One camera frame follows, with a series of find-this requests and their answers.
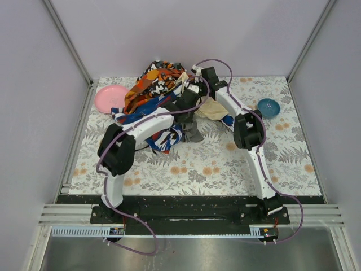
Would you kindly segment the cream beige cloth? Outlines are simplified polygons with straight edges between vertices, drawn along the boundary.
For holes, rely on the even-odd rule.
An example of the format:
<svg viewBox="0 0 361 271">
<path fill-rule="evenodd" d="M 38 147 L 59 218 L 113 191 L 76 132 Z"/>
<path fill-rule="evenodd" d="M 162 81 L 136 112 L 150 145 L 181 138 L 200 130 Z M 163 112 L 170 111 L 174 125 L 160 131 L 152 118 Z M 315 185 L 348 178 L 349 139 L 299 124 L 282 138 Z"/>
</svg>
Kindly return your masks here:
<svg viewBox="0 0 361 271">
<path fill-rule="evenodd" d="M 188 74 L 182 72 L 180 77 L 176 80 L 176 86 L 174 94 L 177 97 L 180 97 L 185 90 L 186 80 L 189 78 Z M 214 101 L 212 97 L 202 96 L 196 102 L 196 105 L 204 102 L 198 109 L 193 111 L 193 113 L 200 118 L 208 118 L 210 120 L 221 120 L 226 115 L 228 111 L 217 101 Z"/>
</svg>

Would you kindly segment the grey cloth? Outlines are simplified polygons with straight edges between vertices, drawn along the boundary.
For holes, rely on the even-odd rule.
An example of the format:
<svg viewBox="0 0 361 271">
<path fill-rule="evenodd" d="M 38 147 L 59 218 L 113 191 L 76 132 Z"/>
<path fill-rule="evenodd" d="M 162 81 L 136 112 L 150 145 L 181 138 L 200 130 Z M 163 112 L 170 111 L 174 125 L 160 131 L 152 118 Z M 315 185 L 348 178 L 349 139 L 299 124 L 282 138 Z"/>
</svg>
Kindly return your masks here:
<svg viewBox="0 0 361 271">
<path fill-rule="evenodd" d="M 195 120 L 191 120 L 187 123 L 181 124 L 182 128 L 182 141 L 183 142 L 194 142 L 199 143 L 204 140 L 204 137 L 199 132 L 197 127 L 197 122 Z"/>
</svg>

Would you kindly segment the blue white red cloth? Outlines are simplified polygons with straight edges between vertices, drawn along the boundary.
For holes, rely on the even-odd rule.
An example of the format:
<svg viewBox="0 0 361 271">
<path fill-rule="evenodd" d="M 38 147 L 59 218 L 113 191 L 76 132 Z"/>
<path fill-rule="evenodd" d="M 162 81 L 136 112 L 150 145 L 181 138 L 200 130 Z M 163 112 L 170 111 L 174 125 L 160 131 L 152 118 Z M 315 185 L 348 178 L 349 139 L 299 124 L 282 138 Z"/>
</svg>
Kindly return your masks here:
<svg viewBox="0 0 361 271">
<path fill-rule="evenodd" d="M 181 124 L 175 123 L 175 115 L 198 109 L 204 102 L 192 109 L 176 111 L 175 102 L 178 97 L 174 91 L 153 98 L 138 107 L 134 113 L 125 114 L 123 108 L 112 108 L 112 118 L 121 126 L 129 129 L 136 141 L 145 141 L 159 152 L 169 152 L 172 146 L 182 141 Z M 219 120 L 233 130 L 233 118 L 228 114 Z"/>
</svg>

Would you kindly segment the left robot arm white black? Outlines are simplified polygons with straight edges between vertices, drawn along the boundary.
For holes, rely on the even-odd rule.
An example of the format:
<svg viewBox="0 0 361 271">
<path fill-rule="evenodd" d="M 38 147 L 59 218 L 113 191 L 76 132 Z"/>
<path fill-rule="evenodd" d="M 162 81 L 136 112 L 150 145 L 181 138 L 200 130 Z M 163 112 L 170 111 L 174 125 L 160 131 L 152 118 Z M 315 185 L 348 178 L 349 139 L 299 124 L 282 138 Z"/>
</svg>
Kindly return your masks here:
<svg viewBox="0 0 361 271">
<path fill-rule="evenodd" d="M 107 208 L 115 209 L 123 202 L 124 176 L 133 166 L 137 144 L 146 142 L 159 152 L 168 150 L 183 138 L 182 126 L 191 123 L 200 105 L 199 94 L 186 89 L 179 95 L 153 99 L 138 112 L 125 115 L 125 122 L 107 128 L 96 165 L 96 172 L 104 176 L 101 200 Z"/>
</svg>

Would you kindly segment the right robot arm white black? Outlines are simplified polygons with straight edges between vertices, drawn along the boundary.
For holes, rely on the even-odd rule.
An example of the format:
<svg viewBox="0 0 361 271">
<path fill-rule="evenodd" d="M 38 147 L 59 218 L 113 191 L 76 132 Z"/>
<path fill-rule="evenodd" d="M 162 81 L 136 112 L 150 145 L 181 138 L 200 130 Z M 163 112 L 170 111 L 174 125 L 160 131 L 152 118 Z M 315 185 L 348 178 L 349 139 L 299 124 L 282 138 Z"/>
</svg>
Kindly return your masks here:
<svg viewBox="0 0 361 271">
<path fill-rule="evenodd" d="M 266 129 L 259 110 L 251 110 L 231 91 L 230 83 L 221 81 L 214 67 L 192 66 L 192 72 L 205 79 L 210 87 L 210 96 L 221 104 L 233 118 L 233 137 L 235 145 L 244 151 L 248 161 L 257 198 L 258 215 L 266 217 L 282 209 L 280 196 L 270 184 L 263 145 Z"/>
</svg>

